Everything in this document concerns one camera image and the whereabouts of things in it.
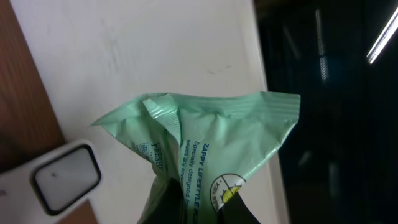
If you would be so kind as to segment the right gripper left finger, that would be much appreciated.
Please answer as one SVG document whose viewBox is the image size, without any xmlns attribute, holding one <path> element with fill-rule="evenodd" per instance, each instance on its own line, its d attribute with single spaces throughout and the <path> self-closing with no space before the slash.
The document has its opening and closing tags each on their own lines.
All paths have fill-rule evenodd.
<svg viewBox="0 0 398 224">
<path fill-rule="evenodd" d="M 180 183 L 175 179 L 163 182 L 156 177 L 141 216 L 141 223 L 184 224 L 186 214 Z"/>
</svg>

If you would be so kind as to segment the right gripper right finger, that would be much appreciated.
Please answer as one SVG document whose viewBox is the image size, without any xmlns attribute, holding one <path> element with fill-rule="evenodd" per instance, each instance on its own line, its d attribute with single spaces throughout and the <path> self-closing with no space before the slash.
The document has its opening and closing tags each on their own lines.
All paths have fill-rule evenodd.
<svg viewBox="0 0 398 224">
<path fill-rule="evenodd" d="M 237 193 L 218 210 L 217 224 L 260 224 Z"/>
</svg>

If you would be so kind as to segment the teal wet wipes pack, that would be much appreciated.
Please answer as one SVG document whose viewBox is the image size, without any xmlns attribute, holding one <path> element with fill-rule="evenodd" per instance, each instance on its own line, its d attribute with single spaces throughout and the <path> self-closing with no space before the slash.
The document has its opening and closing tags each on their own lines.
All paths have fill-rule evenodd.
<svg viewBox="0 0 398 224">
<path fill-rule="evenodd" d="M 148 93 L 96 125 L 149 161 L 155 178 L 180 183 L 186 223 L 216 223 L 218 210 L 281 148 L 299 114 L 296 94 Z"/>
</svg>

